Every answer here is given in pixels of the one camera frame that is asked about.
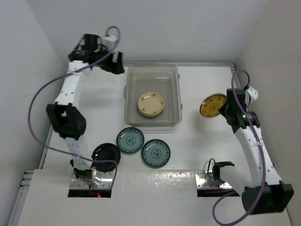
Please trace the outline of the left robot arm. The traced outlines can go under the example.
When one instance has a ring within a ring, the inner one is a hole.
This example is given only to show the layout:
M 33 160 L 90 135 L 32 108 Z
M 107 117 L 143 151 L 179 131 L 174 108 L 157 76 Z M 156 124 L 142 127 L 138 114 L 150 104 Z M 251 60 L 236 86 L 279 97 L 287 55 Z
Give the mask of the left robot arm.
M 124 73 L 121 52 L 117 53 L 117 61 L 113 61 L 118 42 L 118 37 L 108 34 L 104 38 L 84 34 L 68 55 L 68 76 L 64 79 L 59 95 L 46 107 L 53 130 L 68 146 L 76 178 L 86 183 L 97 181 L 99 170 L 96 168 L 98 163 L 91 161 L 85 142 L 87 121 L 79 111 L 79 99 L 94 66 L 112 74 Z

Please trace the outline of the yellow patterned plate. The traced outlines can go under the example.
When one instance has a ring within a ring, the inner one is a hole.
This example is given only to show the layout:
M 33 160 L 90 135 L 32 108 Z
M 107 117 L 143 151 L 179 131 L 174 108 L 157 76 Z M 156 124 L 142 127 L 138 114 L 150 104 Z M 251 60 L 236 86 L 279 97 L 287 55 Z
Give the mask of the yellow patterned plate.
M 213 94 L 207 97 L 200 105 L 199 112 L 202 116 L 212 118 L 219 115 L 219 109 L 226 103 L 224 94 Z

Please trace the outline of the cream plate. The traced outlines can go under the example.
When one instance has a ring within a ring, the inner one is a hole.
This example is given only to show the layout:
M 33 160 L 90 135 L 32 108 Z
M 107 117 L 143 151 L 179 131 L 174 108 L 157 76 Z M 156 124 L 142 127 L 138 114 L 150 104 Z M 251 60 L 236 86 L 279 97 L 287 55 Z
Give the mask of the cream plate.
M 156 115 L 163 111 L 165 100 L 159 93 L 147 92 L 139 97 L 137 106 L 145 115 Z

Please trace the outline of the lime green plate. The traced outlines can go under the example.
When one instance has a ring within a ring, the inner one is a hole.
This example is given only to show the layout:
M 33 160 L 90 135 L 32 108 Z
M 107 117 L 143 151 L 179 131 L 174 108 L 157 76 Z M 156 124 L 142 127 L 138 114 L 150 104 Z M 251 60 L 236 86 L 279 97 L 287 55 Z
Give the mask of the lime green plate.
M 141 113 L 142 115 L 146 116 L 146 117 L 157 117 L 157 116 L 159 116 L 162 112 L 163 112 L 163 111 L 161 111 L 161 112 L 155 112 L 155 113 L 152 113 L 152 114 L 147 114 L 147 113 L 144 113 L 144 112 L 140 111 L 140 113 Z

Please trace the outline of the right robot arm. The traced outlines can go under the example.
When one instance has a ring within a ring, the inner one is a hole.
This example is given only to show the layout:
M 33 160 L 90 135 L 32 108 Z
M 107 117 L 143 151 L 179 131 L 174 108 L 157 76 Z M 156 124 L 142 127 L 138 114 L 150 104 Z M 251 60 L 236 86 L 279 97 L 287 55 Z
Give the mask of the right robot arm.
M 231 185 L 251 215 L 283 212 L 294 195 L 293 186 L 283 182 L 269 157 L 256 113 L 246 109 L 257 97 L 254 89 L 227 89 L 219 109 L 241 144 L 251 178 L 230 161 L 216 162 L 212 169 L 213 179 Z

